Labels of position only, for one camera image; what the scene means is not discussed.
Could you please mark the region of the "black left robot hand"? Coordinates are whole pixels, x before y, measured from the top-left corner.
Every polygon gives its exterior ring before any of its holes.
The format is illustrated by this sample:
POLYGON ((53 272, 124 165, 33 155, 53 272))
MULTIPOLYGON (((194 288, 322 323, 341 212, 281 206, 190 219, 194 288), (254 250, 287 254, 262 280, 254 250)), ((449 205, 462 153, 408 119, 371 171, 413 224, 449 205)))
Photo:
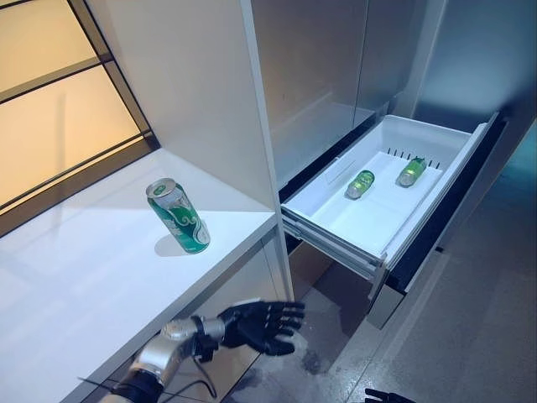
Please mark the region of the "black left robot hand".
POLYGON ((247 345, 268 356, 285 356, 295 351, 291 338, 305 318, 299 301, 254 301, 227 308, 217 316, 224 325, 220 344, 226 348, 247 345))

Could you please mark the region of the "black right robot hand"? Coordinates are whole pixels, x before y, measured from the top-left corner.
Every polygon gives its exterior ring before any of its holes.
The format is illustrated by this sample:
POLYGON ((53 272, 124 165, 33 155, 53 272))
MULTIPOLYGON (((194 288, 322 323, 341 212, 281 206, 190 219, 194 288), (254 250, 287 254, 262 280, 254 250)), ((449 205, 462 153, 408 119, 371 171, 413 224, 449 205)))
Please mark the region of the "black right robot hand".
POLYGON ((381 390, 366 388, 364 390, 364 393, 365 403, 402 403, 407 401, 403 396, 398 395, 394 392, 385 392, 381 390))

